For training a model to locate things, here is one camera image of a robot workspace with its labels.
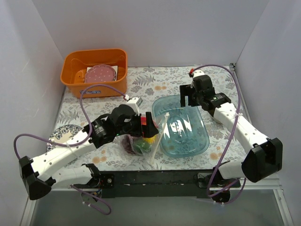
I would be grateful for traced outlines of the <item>yellow lemon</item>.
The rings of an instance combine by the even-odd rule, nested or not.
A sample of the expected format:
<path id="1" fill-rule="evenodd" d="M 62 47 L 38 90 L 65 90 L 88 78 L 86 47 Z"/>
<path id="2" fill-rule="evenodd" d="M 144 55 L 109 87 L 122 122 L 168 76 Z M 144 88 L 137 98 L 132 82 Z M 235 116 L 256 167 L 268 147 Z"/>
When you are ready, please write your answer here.
<path id="1" fill-rule="evenodd" d="M 144 137 L 144 141 L 146 141 L 148 144 L 153 144 L 156 141 L 157 135 L 150 137 L 150 138 L 146 138 Z"/>

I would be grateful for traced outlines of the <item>red chili pepper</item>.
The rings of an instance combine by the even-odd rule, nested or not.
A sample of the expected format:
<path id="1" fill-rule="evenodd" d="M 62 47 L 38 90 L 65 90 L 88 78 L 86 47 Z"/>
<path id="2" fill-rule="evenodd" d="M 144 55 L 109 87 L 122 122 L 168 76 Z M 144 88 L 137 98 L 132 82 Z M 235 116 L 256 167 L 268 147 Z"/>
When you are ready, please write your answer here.
<path id="1" fill-rule="evenodd" d="M 147 120 L 146 120 L 146 116 L 141 116 L 141 124 L 142 125 L 147 125 Z M 153 121 L 153 124 L 156 128 L 158 128 L 158 125 L 156 124 L 155 121 Z"/>

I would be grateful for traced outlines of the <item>green lime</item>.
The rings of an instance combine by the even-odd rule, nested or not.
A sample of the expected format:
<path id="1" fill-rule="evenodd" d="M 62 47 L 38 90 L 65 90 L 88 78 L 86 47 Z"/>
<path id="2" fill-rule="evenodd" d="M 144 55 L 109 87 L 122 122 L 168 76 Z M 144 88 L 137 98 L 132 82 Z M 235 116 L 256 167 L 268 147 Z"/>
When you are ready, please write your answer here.
<path id="1" fill-rule="evenodd" d="M 151 151 L 151 145 L 144 141 L 144 139 L 134 140 L 133 148 L 137 154 L 145 154 Z"/>

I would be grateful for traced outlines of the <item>clear zip top bag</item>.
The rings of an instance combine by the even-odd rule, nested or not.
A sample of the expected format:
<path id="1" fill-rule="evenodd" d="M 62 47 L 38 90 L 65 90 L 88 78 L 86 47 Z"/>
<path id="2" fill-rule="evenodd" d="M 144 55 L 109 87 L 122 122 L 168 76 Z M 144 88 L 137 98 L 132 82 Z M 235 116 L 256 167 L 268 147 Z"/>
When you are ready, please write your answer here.
<path id="1" fill-rule="evenodd" d="M 169 112 L 156 116 L 154 125 L 158 129 L 158 134 L 151 138 L 133 137 L 131 135 L 122 135 L 120 147 L 126 154 L 143 156 L 148 164 L 154 163 L 155 155 L 160 149 L 160 141 L 163 138 L 164 130 L 167 128 Z"/>

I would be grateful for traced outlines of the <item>dark red grape bunch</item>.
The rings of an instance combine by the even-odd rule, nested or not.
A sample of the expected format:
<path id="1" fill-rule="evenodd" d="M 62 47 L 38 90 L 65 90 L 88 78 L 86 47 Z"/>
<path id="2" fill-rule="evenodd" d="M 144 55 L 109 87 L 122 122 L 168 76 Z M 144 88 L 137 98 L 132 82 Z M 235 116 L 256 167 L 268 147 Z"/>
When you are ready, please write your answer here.
<path id="1" fill-rule="evenodd" d="M 121 146 L 127 154 L 136 155 L 136 152 L 133 148 L 134 139 L 130 135 L 124 135 L 121 140 Z"/>

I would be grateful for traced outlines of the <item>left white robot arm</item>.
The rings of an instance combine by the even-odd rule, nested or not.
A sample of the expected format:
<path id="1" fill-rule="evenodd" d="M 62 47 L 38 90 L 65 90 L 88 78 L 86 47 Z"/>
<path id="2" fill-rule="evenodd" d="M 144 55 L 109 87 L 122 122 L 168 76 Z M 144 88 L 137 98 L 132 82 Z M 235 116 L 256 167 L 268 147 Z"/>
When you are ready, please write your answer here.
<path id="1" fill-rule="evenodd" d="M 86 125 L 74 137 L 63 144 L 57 144 L 51 151 L 40 156 L 19 159 L 20 175 L 30 200 L 47 195 L 53 188 L 79 185 L 83 188 L 112 187 L 111 174 L 102 174 L 94 164 L 83 164 L 79 168 L 64 169 L 64 166 L 78 157 L 111 143 L 115 137 L 153 138 L 158 129 L 150 112 L 146 122 L 141 114 L 128 105 L 120 105 L 110 114 L 103 114 Z"/>

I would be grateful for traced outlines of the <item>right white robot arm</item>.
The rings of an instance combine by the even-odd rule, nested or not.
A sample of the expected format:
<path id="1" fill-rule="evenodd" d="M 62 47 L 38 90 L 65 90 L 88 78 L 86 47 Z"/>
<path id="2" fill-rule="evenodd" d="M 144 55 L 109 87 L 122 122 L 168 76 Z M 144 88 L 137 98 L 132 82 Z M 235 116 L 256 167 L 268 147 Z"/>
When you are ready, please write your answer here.
<path id="1" fill-rule="evenodd" d="M 203 110 L 234 133 L 242 145 L 246 158 L 228 161 L 213 174 L 213 183 L 226 186 L 232 178 L 246 178 L 256 183 L 282 169 L 283 144 L 278 138 L 269 138 L 259 132 L 237 109 L 224 93 L 216 93 L 208 75 L 199 75 L 191 84 L 180 86 L 182 107 L 201 106 Z"/>

